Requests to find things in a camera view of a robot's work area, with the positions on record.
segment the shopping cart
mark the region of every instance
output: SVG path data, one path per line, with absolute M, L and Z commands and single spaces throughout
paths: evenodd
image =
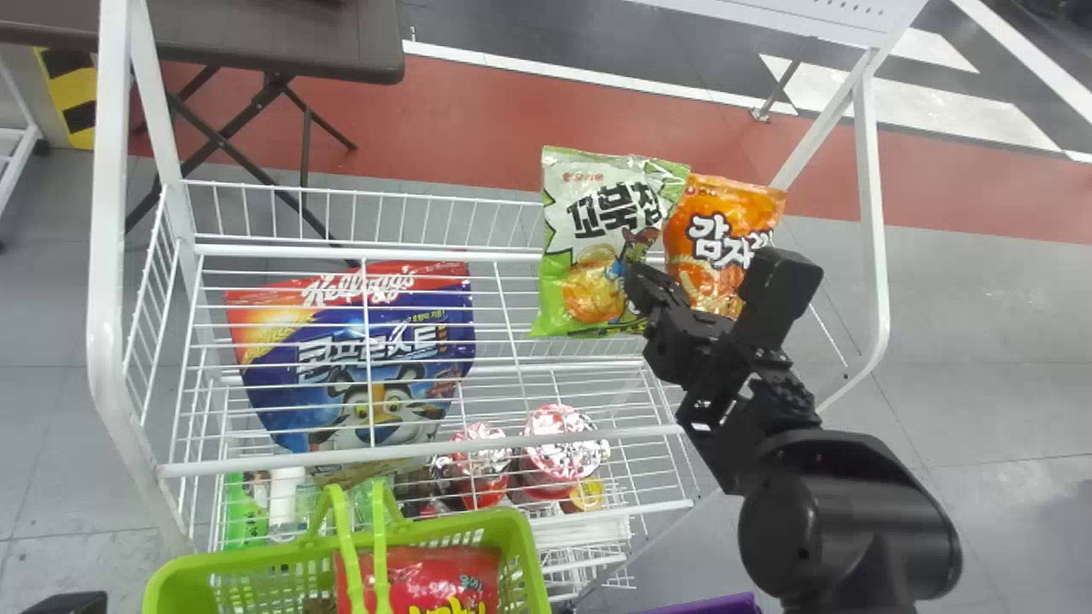
M 923 2 L 818 2 L 800 9 L 788 0 L 709 0 L 678 7 L 767 26 L 784 23 L 788 32 L 867 48 L 774 181 L 788 187 L 853 98 L 859 120 L 865 286 L 875 294 L 875 317 L 873 339 L 859 356 L 828 347 L 827 355 L 811 357 L 833 363 L 834 385 L 824 406 L 868 374 L 887 341 L 883 226 L 868 83 Z M 542 204 L 456 193 L 183 179 L 145 1 L 103 0 L 100 20 L 87 369 L 95 408 L 168 552 L 224 550 L 229 522 L 225 476 L 230 473 L 473 451 L 492 444 L 450 437 L 471 423 L 488 422 L 505 430 L 505 445 L 515 450 L 580 438 L 609 441 L 612 456 L 596 475 L 604 493 L 600 509 L 563 513 L 557 504 L 519 508 L 530 519 L 550 602 L 578 599 L 598 586 L 630 588 L 627 565 L 712 484 L 699 480 L 692 451 L 674 423 L 681 392 L 649 371 L 640 356 L 643 340 L 527 335 L 537 309 Z M 124 252 L 121 231 L 130 66 L 163 185 L 147 250 L 139 256 Z M 280 208 L 283 192 L 306 200 L 306 215 L 304 209 Z M 321 224 L 313 226 L 324 232 L 314 231 L 314 220 Z M 232 335 L 224 293 L 335 273 L 346 261 L 359 263 L 367 274 L 376 262 L 392 259 L 468 267 L 476 356 L 465 378 L 437 381 L 453 386 L 453 394 L 436 437 L 402 446 L 282 453 L 250 404 L 252 390 L 237 358 L 244 349 Z M 649 261 L 662 263 L 662 255 L 653 250 Z M 816 339 L 832 340 L 821 323 Z M 524 436 L 529 410 L 546 403 L 572 405 L 598 428 Z M 658 518 L 664 515 L 675 517 L 675 523 Z

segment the white floor marking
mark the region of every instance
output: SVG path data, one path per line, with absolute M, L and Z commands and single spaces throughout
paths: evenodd
M 909 28 L 891 49 L 892 56 L 942 66 L 966 72 L 978 72 L 951 43 L 935 32 Z
M 610 74 L 608 72 L 583 70 L 560 64 L 536 62 L 533 60 L 523 60 L 507 56 L 497 56 L 494 54 L 483 54 L 480 51 L 467 51 L 465 49 L 444 47 L 443 45 L 431 45 L 417 40 L 403 40 L 402 49 L 412 56 L 425 56 L 467 64 L 513 70 L 530 74 L 541 74 L 544 76 L 566 79 L 569 81 L 594 83 L 596 85 L 607 85 L 609 87 L 622 87 L 625 90 L 658 94 L 662 96 L 673 96 L 676 98 L 689 98 L 693 101 L 719 103 L 744 108 L 761 106 L 763 103 L 761 98 L 741 96 L 738 94 L 731 94 L 728 92 L 717 92 L 715 90 L 705 90 L 703 87 L 689 87 L 686 85 L 676 85 L 674 83 L 648 81 L 644 79 L 632 79 L 629 76 L 621 76 L 619 74 Z M 774 103 L 771 110 L 782 115 L 796 115 L 796 109 L 787 103 Z
M 1071 74 L 1055 63 L 1038 47 L 1024 38 L 1022 34 L 999 17 L 997 13 L 983 4 L 981 0 L 951 1 L 966 13 L 969 17 L 977 22 L 990 36 L 996 38 L 1001 46 L 1011 51 L 1043 83 L 1046 83 L 1063 101 L 1066 101 L 1069 106 L 1073 107 L 1073 110 L 1079 113 L 1085 121 L 1092 123 L 1092 92 L 1089 92 L 1088 87 L 1084 87 L 1080 81 L 1073 79 Z
M 1066 150 L 1066 155 L 1068 155 L 1069 160 L 1073 162 L 1083 162 L 1084 164 L 1092 164 L 1092 154 L 1088 154 L 1084 152 L 1075 152 L 1072 150 Z
M 780 79 L 790 60 L 761 56 L 774 79 Z M 820 111 L 833 97 L 846 73 L 803 63 L 788 81 L 785 93 L 796 108 Z M 1011 103 L 980 98 L 876 79 L 876 114 L 879 121 L 930 132 L 941 132 L 1009 143 L 1041 150 L 1061 151 L 1038 126 Z M 852 115 L 851 107 L 846 115 Z

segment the yellow and black hazard stripe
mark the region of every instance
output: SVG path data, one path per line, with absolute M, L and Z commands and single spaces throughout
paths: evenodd
M 34 54 L 69 144 L 90 150 L 95 142 L 95 62 L 91 54 L 46 47 L 35 47 Z

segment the dark tabletop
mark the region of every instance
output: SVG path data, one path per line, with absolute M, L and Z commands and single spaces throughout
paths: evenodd
M 395 0 L 147 0 L 159 59 L 397 83 Z M 0 43 L 94 51 L 97 0 L 0 0 Z

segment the green plastic basket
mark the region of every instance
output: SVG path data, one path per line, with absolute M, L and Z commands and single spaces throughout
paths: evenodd
M 253 546 L 232 552 L 195 554 L 164 565 L 144 590 L 145 614 L 206 613 L 304 613 L 305 601 L 334 599 L 333 554 L 345 562 L 353 614 L 365 614 L 364 586 L 356 551 L 375 556 L 376 603 L 373 614 L 391 614 L 387 579 L 388 546 L 443 547 L 480 545 L 500 550 L 498 604 L 501 612 L 546 613 L 543 581 L 531 524 L 519 510 L 494 508 L 448 518 L 406 520 L 394 495 L 382 481 L 372 485 L 370 533 L 353 533 L 345 495 L 337 485 L 327 486 L 307 533 L 292 543 Z M 335 534 L 319 535 L 329 511 Z

